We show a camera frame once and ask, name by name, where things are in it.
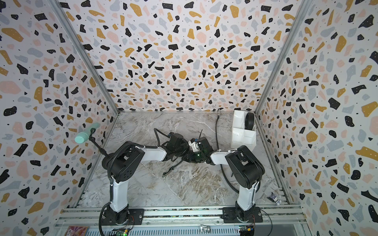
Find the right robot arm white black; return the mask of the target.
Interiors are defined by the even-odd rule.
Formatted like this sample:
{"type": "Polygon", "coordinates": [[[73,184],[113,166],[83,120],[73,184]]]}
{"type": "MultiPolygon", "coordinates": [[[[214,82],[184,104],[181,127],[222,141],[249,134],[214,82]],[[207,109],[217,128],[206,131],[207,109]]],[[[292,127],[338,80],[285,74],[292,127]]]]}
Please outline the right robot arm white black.
{"type": "Polygon", "coordinates": [[[265,169],[249,148],[242,145],[234,150],[213,150],[205,137],[191,139],[189,147],[190,151],[184,156],[184,161],[227,165],[239,183],[239,195],[235,203],[235,210],[226,219],[243,223],[253,220],[256,209],[255,197],[265,169]]]}

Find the pink printed card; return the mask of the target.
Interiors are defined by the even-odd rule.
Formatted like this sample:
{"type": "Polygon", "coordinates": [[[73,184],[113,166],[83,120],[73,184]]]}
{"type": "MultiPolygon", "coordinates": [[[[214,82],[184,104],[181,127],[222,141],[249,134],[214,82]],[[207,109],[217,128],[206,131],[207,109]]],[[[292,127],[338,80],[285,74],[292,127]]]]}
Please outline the pink printed card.
{"type": "Polygon", "coordinates": [[[65,236],[85,236],[88,228],[87,226],[68,226],[65,236]]]}

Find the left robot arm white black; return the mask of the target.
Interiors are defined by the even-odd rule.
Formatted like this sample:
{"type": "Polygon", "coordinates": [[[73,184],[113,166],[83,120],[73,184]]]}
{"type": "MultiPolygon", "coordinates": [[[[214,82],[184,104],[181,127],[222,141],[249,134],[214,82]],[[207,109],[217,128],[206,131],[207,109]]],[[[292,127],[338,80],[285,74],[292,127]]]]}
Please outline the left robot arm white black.
{"type": "Polygon", "coordinates": [[[102,167],[107,171],[110,182],[110,200],[104,207],[103,213],[100,214],[100,223],[108,220],[122,225],[130,220],[127,197],[129,180],[141,162],[164,162],[173,157],[183,157],[189,152],[190,146],[182,135],[173,132],[164,134],[168,141],[161,143],[158,135],[162,132],[155,128],[154,133],[157,137],[157,146],[145,146],[126,141],[111,154],[99,148],[99,152],[104,155],[102,167]]]}

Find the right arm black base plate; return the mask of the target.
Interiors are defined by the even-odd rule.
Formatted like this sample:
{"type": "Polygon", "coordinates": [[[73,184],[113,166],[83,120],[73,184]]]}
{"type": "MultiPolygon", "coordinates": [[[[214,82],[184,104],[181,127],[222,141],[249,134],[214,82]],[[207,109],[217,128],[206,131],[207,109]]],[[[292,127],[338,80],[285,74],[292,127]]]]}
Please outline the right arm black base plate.
{"type": "Polygon", "coordinates": [[[261,210],[257,206],[253,206],[247,211],[240,207],[224,207],[222,208],[221,219],[224,223],[261,223],[263,222],[261,210]]]}

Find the white storage roll organizer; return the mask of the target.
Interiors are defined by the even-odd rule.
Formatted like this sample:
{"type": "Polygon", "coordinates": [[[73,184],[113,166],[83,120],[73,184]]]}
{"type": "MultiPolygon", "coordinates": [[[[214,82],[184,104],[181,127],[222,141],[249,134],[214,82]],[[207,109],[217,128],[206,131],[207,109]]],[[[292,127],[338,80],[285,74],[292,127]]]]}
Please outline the white storage roll organizer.
{"type": "Polygon", "coordinates": [[[256,116],[255,128],[253,130],[245,129],[245,116],[249,112],[235,110],[232,122],[231,148],[239,148],[245,145],[250,151],[253,151],[257,145],[256,116]]]}

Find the aluminium mounting rail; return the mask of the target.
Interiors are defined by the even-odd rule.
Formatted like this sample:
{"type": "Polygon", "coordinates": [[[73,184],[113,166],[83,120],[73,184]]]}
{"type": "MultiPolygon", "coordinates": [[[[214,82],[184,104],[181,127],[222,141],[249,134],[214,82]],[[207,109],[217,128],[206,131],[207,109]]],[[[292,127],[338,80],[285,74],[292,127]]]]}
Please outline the aluminium mounting rail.
{"type": "MultiPolygon", "coordinates": [[[[130,207],[144,209],[141,225],[136,227],[165,226],[210,226],[247,225],[248,223],[224,223],[222,208],[231,206],[172,206],[172,207],[130,207]]],[[[306,217],[298,205],[259,205],[262,225],[307,224],[306,217]]]]}

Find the green microphone on black stand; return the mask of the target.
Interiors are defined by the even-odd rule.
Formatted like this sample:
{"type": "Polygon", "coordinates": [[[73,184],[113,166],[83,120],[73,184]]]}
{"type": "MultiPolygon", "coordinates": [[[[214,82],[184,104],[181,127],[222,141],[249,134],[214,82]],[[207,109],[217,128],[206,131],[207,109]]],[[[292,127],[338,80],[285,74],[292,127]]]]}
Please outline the green microphone on black stand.
{"type": "Polygon", "coordinates": [[[99,150],[99,152],[104,156],[104,159],[102,161],[102,166],[105,170],[108,170],[107,169],[107,164],[108,164],[108,161],[110,160],[110,156],[108,155],[108,153],[106,152],[105,149],[103,149],[95,140],[95,138],[93,137],[93,134],[96,132],[97,129],[100,128],[100,124],[99,123],[94,123],[92,124],[89,128],[87,128],[86,130],[78,133],[75,137],[75,142],[77,144],[82,144],[82,143],[85,143],[87,141],[90,141],[92,142],[99,150]]]}

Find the small crumpled wrapper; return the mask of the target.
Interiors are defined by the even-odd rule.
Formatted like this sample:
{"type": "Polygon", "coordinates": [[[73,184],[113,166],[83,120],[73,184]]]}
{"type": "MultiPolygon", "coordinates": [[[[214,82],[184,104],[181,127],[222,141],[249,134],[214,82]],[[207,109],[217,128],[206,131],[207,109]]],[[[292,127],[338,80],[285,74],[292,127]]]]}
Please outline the small crumpled wrapper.
{"type": "Polygon", "coordinates": [[[271,202],[275,203],[276,205],[280,205],[281,204],[281,200],[279,198],[278,195],[276,195],[275,193],[271,192],[271,195],[267,197],[271,202]]]}

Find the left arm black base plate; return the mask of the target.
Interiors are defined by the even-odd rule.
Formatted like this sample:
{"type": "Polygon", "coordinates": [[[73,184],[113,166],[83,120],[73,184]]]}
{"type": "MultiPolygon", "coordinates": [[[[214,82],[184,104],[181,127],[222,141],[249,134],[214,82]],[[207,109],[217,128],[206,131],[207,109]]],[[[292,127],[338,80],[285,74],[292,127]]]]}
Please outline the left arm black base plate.
{"type": "Polygon", "coordinates": [[[144,209],[142,208],[125,208],[120,212],[115,212],[112,208],[108,207],[103,212],[101,224],[102,226],[141,225],[143,216],[144,209]]]}

